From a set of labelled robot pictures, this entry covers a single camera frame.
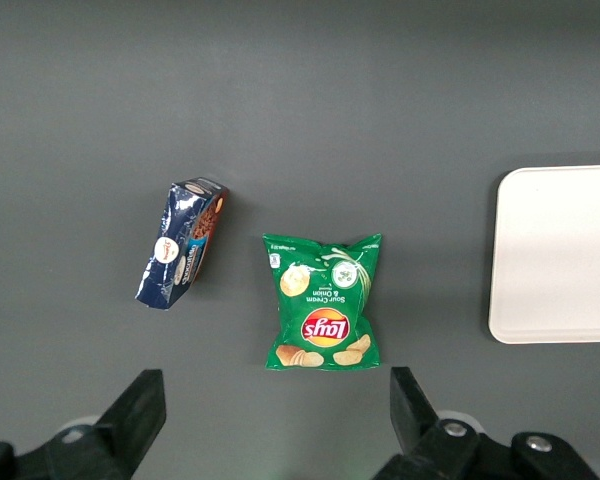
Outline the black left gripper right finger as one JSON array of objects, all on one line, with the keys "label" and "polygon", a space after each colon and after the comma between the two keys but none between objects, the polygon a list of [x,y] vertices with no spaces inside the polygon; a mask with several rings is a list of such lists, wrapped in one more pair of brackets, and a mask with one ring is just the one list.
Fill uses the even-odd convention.
[{"label": "black left gripper right finger", "polygon": [[597,479],[565,440],[520,432],[503,445],[457,417],[440,417],[408,367],[390,372],[390,418],[402,452],[377,479]]}]

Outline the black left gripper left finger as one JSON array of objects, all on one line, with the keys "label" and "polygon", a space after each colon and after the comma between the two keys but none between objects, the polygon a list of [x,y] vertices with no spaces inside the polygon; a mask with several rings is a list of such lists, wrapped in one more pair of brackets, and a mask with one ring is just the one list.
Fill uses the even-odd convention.
[{"label": "black left gripper left finger", "polygon": [[163,372],[142,371],[92,425],[16,455],[0,441],[0,479],[130,479],[166,421]]}]

